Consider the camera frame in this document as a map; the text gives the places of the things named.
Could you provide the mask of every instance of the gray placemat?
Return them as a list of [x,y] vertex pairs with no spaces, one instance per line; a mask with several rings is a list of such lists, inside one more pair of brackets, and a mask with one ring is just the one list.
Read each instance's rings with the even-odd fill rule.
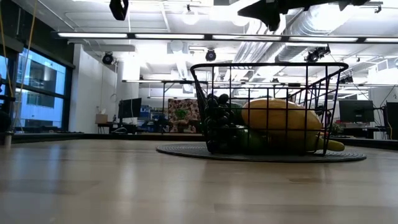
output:
[[315,154],[309,154],[306,156],[295,156],[295,155],[269,155],[269,156],[257,156],[257,155],[243,155],[243,154],[211,154],[207,151],[205,143],[186,143],[186,144],[168,144],[164,146],[157,146],[156,151],[175,156],[194,157],[201,159],[216,159],[225,161],[249,161],[249,162],[349,162],[349,161],[361,161],[366,159],[366,156],[362,153],[353,151],[345,152],[331,152],[328,151],[325,156],[322,152],[316,152]]

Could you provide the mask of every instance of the green fruit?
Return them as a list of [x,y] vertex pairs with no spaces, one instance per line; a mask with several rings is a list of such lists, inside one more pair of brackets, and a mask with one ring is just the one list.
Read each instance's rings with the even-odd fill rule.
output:
[[233,123],[237,125],[244,125],[244,121],[242,118],[242,110],[239,110],[240,108],[243,108],[243,106],[240,105],[239,103],[231,102],[231,111],[234,114]]
[[265,152],[267,149],[267,138],[263,136],[263,133],[247,129],[238,130],[238,139],[243,151],[245,152]]

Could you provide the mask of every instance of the black camera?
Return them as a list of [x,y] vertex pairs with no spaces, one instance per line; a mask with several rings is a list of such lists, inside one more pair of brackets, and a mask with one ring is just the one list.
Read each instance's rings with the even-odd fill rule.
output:
[[212,62],[214,60],[216,60],[216,52],[214,51],[214,49],[208,49],[207,53],[206,53],[206,61],[208,62]]
[[102,62],[105,65],[113,65],[114,63],[114,57],[112,52],[106,52],[105,56],[102,58]]

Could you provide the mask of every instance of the grapes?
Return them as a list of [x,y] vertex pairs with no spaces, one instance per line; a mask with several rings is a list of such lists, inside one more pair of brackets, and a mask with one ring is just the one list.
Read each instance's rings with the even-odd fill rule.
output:
[[235,153],[239,145],[237,130],[234,124],[235,113],[227,103],[229,96],[222,94],[220,97],[207,96],[205,108],[207,125],[207,146],[210,153]]
[[226,102],[229,100],[229,96],[227,94],[222,94],[219,98],[218,98],[218,103],[219,104],[226,104]]

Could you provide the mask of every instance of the black wire basket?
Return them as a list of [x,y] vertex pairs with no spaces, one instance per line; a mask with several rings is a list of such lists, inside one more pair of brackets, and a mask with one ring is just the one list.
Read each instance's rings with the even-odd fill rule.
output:
[[[226,74],[229,72],[227,81],[215,81],[217,67],[226,70]],[[296,68],[305,73],[305,82],[232,81],[233,73],[240,68],[254,70],[262,67],[265,71],[272,71],[272,67]],[[347,68],[345,63],[207,63],[192,66],[201,126],[209,152],[304,155],[323,150],[326,154],[331,148],[329,138],[340,74]],[[201,88],[195,73],[198,70],[211,71],[210,92],[208,88]],[[237,91],[245,94],[235,96]]]

